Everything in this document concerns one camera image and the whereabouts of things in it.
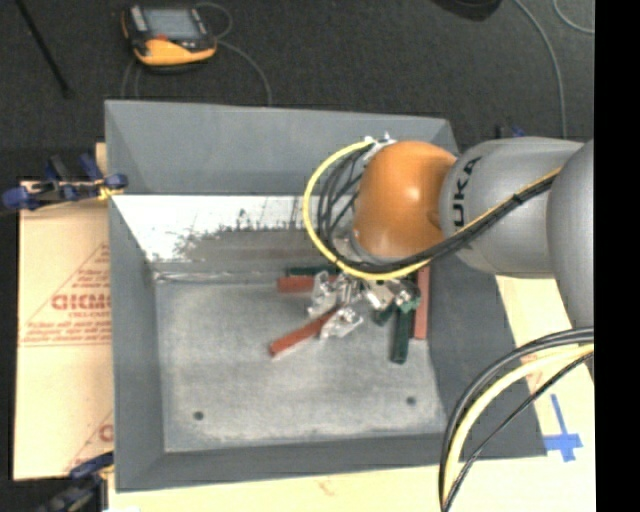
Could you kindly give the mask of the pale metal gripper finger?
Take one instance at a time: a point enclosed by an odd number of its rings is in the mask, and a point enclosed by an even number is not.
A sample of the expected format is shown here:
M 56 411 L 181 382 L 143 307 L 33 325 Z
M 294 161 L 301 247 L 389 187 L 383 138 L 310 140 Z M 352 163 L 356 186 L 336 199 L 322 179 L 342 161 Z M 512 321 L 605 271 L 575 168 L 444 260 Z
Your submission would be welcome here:
M 344 338 L 364 321 L 363 316 L 351 306 L 344 306 L 333 313 L 320 330 L 321 339 Z
M 315 275 L 311 302 L 307 307 L 310 318 L 319 318 L 344 305 L 345 280 L 341 274 L 319 272 Z

